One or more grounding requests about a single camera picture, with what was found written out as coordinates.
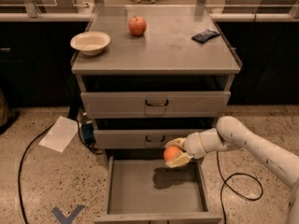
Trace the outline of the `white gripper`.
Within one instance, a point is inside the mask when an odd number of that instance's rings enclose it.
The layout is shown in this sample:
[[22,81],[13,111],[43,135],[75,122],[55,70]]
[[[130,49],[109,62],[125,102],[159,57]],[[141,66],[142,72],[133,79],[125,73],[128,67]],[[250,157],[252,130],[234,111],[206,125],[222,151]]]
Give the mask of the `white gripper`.
[[185,151],[188,153],[187,154],[186,152],[181,152],[181,154],[177,158],[171,161],[166,161],[165,164],[169,168],[183,166],[189,163],[192,158],[201,159],[206,155],[200,133],[191,133],[186,137],[186,139],[182,137],[176,138],[167,142],[164,147],[178,147],[180,149],[185,148]]

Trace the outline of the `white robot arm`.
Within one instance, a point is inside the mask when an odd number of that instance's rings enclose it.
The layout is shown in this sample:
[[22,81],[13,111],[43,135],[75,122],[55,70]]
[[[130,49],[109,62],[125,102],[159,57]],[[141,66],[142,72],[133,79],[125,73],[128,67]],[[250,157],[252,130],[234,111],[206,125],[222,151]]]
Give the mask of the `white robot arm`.
[[253,133],[238,119],[221,117],[215,128],[176,138],[164,147],[179,148],[178,154],[165,163],[170,168],[199,160],[209,152],[245,148],[292,190],[286,224],[299,224],[299,157]]

